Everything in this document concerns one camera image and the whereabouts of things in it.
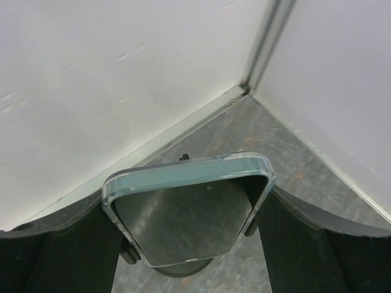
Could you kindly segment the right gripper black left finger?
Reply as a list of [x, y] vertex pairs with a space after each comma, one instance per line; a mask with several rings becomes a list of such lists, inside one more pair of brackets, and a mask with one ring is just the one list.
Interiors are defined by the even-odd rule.
[[1, 292], [111, 292], [121, 242], [101, 192], [1, 231]]

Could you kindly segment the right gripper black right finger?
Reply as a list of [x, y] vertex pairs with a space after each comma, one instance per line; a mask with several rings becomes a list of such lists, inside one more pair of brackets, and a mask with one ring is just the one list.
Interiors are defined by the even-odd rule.
[[390, 230], [274, 187], [256, 214], [273, 292], [390, 292]]

